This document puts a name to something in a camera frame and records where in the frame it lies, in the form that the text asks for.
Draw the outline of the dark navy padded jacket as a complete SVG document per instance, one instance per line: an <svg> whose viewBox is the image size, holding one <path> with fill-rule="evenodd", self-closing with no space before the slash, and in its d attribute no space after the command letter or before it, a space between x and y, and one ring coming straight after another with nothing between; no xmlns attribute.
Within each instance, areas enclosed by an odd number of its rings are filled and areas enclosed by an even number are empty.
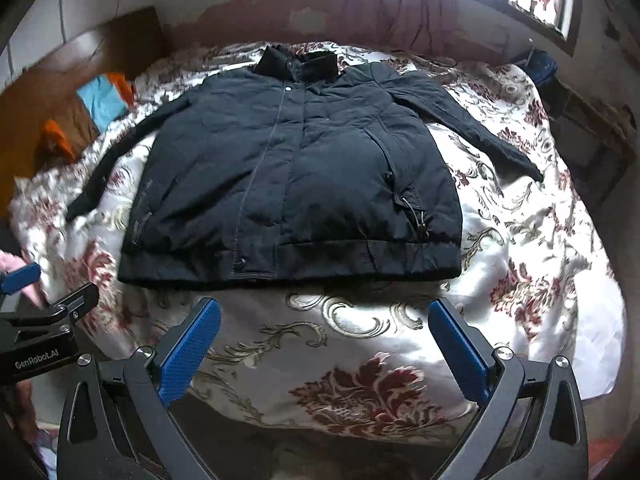
<svg viewBox="0 0 640 480"><path fill-rule="evenodd" d="M122 242L124 283L455 278L462 212L434 123L497 168L541 179L427 74L270 46L257 64L206 78L131 128L67 219L96 208L116 162L152 136Z"/></svg>

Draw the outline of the orange blue brown pillow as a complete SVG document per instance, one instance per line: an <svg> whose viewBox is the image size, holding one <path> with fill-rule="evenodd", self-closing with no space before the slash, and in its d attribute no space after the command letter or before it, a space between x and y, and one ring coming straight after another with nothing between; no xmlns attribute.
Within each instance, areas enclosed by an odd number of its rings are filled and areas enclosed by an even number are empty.
<svg viewBox="0 0 640 480"><path fill-rule="evenodd" d="M134 87L123 73L101 74L78 88L41 127L37 169L73 164L109 125L134 106Z"/></svg>

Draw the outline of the floral satin bed quilt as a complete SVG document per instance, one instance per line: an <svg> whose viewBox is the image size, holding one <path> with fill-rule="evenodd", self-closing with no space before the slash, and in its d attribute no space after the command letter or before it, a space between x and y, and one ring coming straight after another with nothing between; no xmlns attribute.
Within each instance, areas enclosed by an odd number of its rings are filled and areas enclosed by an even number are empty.
<svg viewBox="0 0 640 480"><path fill-rule="evenodd" d="M474 412L427 327L566 356L609 394L625 340L610 259L523 67L333 42L179 51L76 162L19 178L10 225L43 295L126 358L203 296L193 393L262 428L444 443Z"/></svg>

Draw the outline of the brown wooden headboard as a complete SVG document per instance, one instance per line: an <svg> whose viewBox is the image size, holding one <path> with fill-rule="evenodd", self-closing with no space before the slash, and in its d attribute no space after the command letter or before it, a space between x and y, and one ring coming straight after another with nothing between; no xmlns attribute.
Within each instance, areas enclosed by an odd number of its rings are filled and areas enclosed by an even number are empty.
<svg viewBox="0 0 640 480"><path fill-rule="evenodd" d="M83 32L22 73L1 93L1 217L14 179L35 174L41 126L77 88L103 73L133 80L170 52L152 6Z"/></svg>

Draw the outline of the blue bag by bed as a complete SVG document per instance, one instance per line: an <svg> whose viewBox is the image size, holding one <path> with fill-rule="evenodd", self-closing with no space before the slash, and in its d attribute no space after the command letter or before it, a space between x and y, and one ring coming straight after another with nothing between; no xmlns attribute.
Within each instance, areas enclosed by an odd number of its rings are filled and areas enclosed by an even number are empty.
<svg viewBox="0 0 640 480"><path fill-rule="evenodd" d="M518 66L529 76L536 87L542 87L548 84L558 71L558 64L555 59L544 51L533 49L524 55Z"/></svg>

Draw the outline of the pink window curtain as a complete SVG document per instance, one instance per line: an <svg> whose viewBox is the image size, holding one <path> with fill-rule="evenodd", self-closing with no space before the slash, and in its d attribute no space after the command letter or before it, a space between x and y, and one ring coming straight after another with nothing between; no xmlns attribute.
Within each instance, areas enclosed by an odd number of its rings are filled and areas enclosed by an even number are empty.
<svg viewBox="0 0 640 480"><path fill-rule="evenodd" d="M457 0L330 0L326 27L342 44L443 54L457 27Z"/></svg>

